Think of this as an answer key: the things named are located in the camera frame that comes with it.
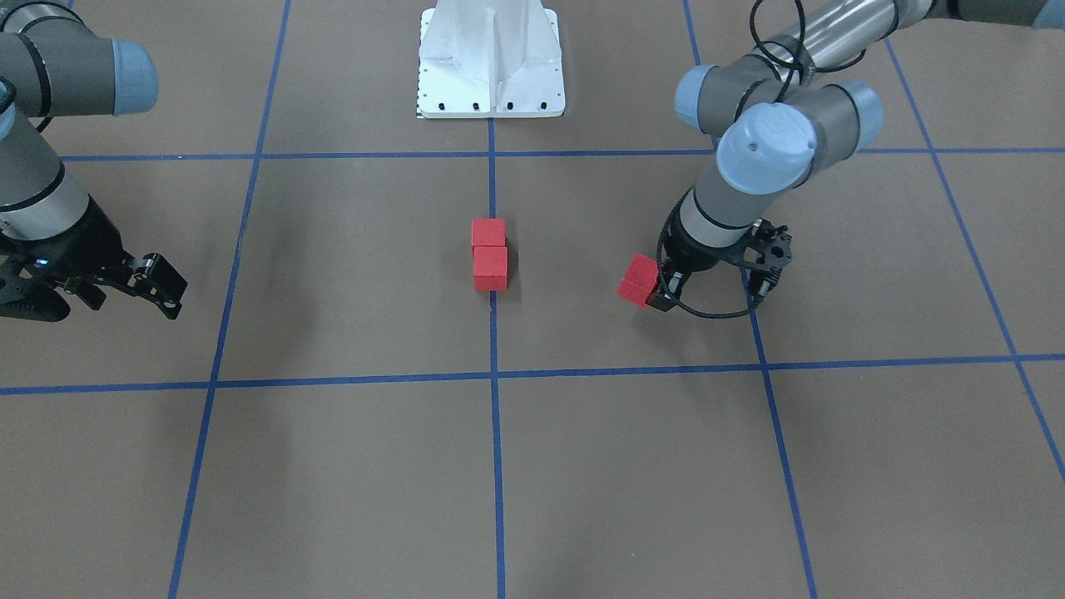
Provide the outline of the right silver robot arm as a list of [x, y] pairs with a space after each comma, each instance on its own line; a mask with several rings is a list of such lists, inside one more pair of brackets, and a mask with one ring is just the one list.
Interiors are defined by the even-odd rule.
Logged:
[[2, 315], [56, 323], [68, 296], [99, 310], [106, 288], [178, 318], [186, 280], [164, 255], [136, 257], [43, 137], [53, 118], [155, 106], [155, 62], [137, 42], [99, 37], [58, 1], [2, 4]]

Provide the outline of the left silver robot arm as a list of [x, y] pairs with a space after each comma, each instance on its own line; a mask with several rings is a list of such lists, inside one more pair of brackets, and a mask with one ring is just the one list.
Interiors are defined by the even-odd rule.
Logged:
[[685, 72], [679, 122], [718, 140], [711, 163], [666, 218], [655, 254], [635, 255], [617, 294], [661, 311], [684, 307], [693, 274], [727, 263], [746, 270], [752, 312], [791, 261], [791, 236], [765, 220], [780, 196], [854, 156], [882, 129], [884, 107], [856, 80], [815, 87], [822, 72], [859, 63], [867, 49], [927, 19], [1062, 29], [1061, 1], [830, 1], [774, 37], [748, 25], [754, 48], [730, 65]]

